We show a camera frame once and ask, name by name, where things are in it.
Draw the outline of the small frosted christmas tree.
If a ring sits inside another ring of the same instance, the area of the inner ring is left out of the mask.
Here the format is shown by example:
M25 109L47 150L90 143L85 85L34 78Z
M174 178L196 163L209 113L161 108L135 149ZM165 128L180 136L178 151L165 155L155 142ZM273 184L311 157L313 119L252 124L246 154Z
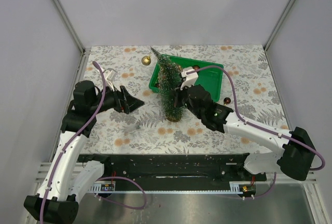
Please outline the small frosted christmas tree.
M174 90L181 83L181 71L179 66L171 60L169 55L161 54L153 47L150 49L157 58L157 64L159 66L159 94L165 118L171 122L179 122L183 110L181 107L175 107Z

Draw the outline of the green plastic tray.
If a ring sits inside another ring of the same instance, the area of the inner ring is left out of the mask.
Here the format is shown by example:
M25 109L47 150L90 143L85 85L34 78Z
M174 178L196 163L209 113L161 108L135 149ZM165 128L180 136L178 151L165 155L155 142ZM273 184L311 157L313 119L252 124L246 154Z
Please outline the green plastic tray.
M222 64L218 63L212 63L207 61L201 61L201 60L194 60L189 58L181 58L176 56L170 56L171 61L176 63L177 65L181 66L181 68L186 67L194 67L199 66L200 68L210 66L210 65L216 65L221 68L224 68ZM154 93L159 92L159 88L156 87L156 84L158 84L158 74L159 74L159 65L156 64L153 75L149 82L149 88ZM217 68L210 68L201 72L198 72L198 79L195 83L195 85L201 85L204 87L204 89L210 93L211 98L214 102L218 102L220 99L220 92L222 88L222 79L223 79L223 71L217 69Z

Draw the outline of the dark brown ball ornament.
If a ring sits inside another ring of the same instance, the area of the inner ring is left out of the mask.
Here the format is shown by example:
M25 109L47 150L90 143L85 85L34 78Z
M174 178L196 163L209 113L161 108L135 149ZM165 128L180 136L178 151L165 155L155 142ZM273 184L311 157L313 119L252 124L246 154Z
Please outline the dark brown ball ornament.
M226 97L224 98L224 105L229 105L231 103L231 98Z

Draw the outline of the gold ball ornament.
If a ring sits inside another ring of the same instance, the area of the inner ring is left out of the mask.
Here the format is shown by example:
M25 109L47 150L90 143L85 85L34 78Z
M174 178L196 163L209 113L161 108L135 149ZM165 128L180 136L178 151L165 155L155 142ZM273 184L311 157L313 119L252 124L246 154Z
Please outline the gold ball ornament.
M151 56L145 55L142 57L141 62L145 66L149 66L151 64Z

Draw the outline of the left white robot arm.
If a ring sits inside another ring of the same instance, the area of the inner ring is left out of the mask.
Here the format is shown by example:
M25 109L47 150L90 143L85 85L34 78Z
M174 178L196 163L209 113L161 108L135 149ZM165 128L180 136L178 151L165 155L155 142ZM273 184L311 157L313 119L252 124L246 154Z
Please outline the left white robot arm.
M75 85L73 97L62 120L58 147L47 176L37 193L24 201L24 208L40 222L73 223L80 201L94 182L111 177L113 168L105 155L92 155L78 176L72 177L96 115L109 109L130 114L144 105L124 86L116 89L107 85L100 90L89 80Z

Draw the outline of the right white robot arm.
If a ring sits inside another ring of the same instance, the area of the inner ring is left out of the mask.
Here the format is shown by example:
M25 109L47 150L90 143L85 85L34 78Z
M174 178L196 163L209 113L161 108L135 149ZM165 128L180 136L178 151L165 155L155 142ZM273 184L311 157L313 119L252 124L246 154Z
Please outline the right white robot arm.
M236 167L242 180L267 172L282 172L297 181L307 179L314 159L315 147L308 132L300 127L289 131L239 118L233 109L215 103L201 85L177 88L171 92L175 107L185 107L212 131L248 138L270 150L249 154Z

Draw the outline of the clear plastic battery box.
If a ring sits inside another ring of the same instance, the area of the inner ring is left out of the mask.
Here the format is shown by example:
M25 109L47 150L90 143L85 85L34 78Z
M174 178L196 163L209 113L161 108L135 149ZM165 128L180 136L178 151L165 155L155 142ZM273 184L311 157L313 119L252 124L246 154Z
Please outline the clear plastic battery box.
M130 126L130 127L126 127L124 129L124 134L128 135L132 132L135 132L135 131L139 130L140 128L141 128L140 125L133 125L133 126Z

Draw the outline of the floral patterned table mat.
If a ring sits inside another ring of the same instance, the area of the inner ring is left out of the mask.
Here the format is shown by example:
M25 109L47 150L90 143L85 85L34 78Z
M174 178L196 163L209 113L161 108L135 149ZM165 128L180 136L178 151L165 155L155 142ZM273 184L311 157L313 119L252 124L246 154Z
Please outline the floral patterned table mat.
M288 129L271 70L261 45L184 45L158 46L163 54L222 64L228 75L222 79L219 102L231 98L244 117L269 126ZM245 137L207 129L189 111L181 121L170 122L162 112L160 96L149 88L156 59L145 66L141 59L150 54L149 46L94 46L86 50L83 79L98 87L102 81L93 62L113 68L116 86L123 85L145 105L131 114L114 110L100 113L82 153L131 154L221 154L265 153L266 148ZM140 125L128 135L124 129Z

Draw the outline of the left aluminium frame post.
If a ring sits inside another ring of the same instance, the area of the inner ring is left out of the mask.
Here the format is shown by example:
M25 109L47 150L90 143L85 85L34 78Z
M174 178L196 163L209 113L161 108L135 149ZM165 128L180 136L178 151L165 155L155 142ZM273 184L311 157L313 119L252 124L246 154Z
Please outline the left aluminium frame post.
M78 49L79 53L80 54L84 54L85 52L85 47L84 45L82 44L77 32L75 31L67 13L65 12L65 9L61 3L60 0L51 0L55 9L57 10L64 26L66 27L69 35L71 36L76 48Z

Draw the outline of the aluminium frame post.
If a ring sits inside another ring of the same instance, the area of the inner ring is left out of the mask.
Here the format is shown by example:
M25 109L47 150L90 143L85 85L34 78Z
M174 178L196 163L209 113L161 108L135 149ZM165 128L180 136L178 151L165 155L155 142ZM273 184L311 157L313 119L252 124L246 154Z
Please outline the aluminium frame post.
M80 54L84 54L85 52L85 47L84 45L82 44L77 32L75 31L67 13L65 12L65 9L61 3L60 0L51 0L55 9L57 10L64 26L66 27L69 35L71 36L76 48L78 49L79 53Z
M282 28L284 22L286 21L288 15L290 14L292 8L294 7L295 3L297 2L297 0L288 0L280 17L278 18L272 32L270 33L266 43L264 44L263 48L264 48L264 52L266 53L269 48L271 47L274 39L276 38L276 36L278 35L280 29Z

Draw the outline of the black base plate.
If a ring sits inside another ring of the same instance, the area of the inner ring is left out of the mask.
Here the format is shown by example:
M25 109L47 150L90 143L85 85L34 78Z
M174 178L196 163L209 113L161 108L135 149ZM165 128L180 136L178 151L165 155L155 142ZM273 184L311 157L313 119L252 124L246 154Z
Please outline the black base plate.
M219 181L266 181L264 173L251 174L242 155L79 155L78 162L104 163L104 176L147 181L157 178L207 178Z

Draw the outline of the aluminium rail profile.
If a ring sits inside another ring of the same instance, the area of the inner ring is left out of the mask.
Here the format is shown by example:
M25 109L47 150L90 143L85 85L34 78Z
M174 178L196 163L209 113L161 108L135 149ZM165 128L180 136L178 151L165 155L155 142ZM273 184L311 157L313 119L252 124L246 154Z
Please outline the aluminium rail profile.
M77 176L81 171L83 171L85 167L85 163L76 163L74 170L72 172L72 178ZM42 181L45 179L45 177L48 174L48 171L50 170L51 163L50 162L43 162L41 163L38 173L36 176L36 181ZM309 175L307 176L307 179L305 181L298 181L295 179L292 179L284 174L278 173L276 176L276 183L281 184L281 183L286 183L286 184L292 184L292 183L299 183L299 184L316 184L317 180L315 178L315 174L313 172L310 172Z

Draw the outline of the right aluminium frame post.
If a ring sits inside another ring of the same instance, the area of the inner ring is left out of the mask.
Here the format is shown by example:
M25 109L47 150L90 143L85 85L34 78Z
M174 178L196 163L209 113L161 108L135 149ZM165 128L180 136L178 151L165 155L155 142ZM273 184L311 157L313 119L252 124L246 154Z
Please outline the right aluminium frame post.
M297 2L297 0L288 0L280 17L278 18L272 32L270 33L266 43L264 44L263 48L264 48L264 52L266 53L269 48L271 47L274 39L276 38L276 36L278 35L280 29L282 28L284 22L286 21L288 15L290 14L292 8L294 7L295 3Z

